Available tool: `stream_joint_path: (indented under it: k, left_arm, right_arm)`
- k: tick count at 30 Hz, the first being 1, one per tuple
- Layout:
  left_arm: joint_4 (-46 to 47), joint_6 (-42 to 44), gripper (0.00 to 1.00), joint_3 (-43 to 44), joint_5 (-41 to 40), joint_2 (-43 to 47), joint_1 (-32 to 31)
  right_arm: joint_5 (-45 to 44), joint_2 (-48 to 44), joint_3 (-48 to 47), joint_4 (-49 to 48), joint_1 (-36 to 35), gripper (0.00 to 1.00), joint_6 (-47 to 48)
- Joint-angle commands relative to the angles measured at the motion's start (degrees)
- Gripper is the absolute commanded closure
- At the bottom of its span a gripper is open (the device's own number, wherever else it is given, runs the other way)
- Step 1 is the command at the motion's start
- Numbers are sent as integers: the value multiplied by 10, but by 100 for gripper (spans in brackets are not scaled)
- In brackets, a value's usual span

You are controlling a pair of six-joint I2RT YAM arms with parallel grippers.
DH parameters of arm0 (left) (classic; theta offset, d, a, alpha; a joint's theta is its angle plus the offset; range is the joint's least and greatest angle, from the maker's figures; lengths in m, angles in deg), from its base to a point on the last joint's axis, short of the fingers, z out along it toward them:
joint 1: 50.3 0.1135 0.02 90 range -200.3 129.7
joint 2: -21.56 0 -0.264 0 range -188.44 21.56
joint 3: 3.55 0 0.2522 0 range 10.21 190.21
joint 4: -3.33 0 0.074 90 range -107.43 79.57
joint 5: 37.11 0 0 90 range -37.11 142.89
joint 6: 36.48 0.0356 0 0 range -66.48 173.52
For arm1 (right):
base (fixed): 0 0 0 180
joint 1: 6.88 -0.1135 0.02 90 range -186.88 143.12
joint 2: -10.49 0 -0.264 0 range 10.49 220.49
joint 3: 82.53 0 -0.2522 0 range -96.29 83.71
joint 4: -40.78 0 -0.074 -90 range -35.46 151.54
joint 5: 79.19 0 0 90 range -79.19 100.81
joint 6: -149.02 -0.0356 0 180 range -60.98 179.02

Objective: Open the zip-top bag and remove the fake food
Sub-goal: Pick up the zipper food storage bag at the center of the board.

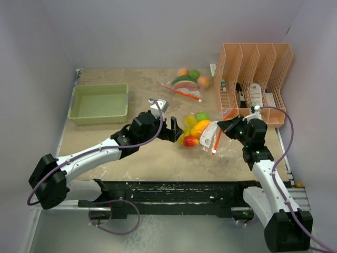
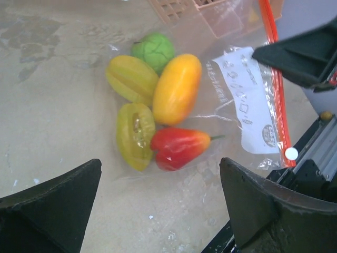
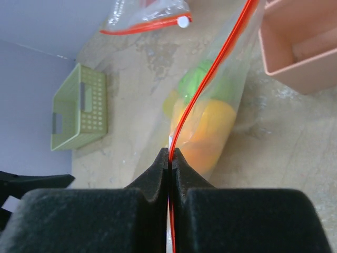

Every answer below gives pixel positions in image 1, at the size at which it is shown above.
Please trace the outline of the clear zip bag orange seal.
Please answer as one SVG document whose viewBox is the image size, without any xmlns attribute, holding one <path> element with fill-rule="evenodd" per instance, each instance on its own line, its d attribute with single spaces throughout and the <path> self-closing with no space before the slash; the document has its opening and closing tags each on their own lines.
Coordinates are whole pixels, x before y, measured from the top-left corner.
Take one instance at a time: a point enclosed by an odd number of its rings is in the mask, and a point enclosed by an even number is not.
<svg viewBox="0 0 337 253">
<path fill-rule="evenodd" d="M 184 137 L 190 135 L 190 131 L 191 131 L 191 129 L 186 127 L 185 122 L 184 122 L 183 134 L 179 137 L 177 143 L 179 146 L 186 148 L 186 149 L 199 148 L 203 151 L 210 153 L 211 155 L 216 155 L 217 148 L 219 146 L 219 142 L 220 142 L 221 135 L 222 135 L 222 131 L 218 127 L 217 122 L 228 120 L 230 118 L 230 115 L 234 112 L 234 109 L 227 108 L 227 109 L 222 109 L 220 111 L 212 111 L 212 112 L 211 111 L 200 111 L 200 112 L 206 112 L 209 116 L 208 120 L 210 120 L 211 123 L 204 130 L 201 137 L 198 139 L 199 144 L 194 147 L 185 147 L 183 145 Z M 192 114 L 195 115 L 200 112 L 190 113 L 189 115 L 192 115 Z"/>
</svg>

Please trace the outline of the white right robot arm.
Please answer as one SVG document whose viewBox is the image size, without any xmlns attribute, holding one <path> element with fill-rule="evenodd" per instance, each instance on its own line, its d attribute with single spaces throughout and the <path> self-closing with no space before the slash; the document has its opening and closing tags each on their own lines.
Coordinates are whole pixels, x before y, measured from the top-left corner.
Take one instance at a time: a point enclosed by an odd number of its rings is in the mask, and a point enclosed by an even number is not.
<svg viewBox="0 0 337 253">
<path fill-rule="evenodd" d="M 257 116 L 247 119 L 241 115 L 217 124 L 227 137 L 242 144 L 243 160 L 260 183 L 260 187 L 236 191 L 234 200 L 253 209 L 264 227 L 269 251 L 308 250 L 313 218 L 294 201 L 274 167 L 274 158 L 265 145 L 267 124 Z"/>
</svg>

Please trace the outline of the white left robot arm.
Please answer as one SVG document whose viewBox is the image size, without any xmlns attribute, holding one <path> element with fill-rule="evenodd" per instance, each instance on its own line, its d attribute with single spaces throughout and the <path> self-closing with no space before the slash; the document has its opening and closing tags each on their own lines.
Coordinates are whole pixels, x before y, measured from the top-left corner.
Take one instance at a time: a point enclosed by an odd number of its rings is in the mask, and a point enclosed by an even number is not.
<svg viewBox="0 0 337 253">
<path fill-rule="evenodd" d="M 108 162 L 121 160 L 154 139 L 176 142 L 183 130 L 177 119 L 171 117 L 168 128 L 166 118 L 154 116 L 150 111 L 141 112 L 132 123 L 123 126 L 103 142 L 64 157 L 51 154 L 42 156 L 28 183 L 43 209 L 58 206 L 71 192 L 70 183 L 78 176 Z"/>
</svg>

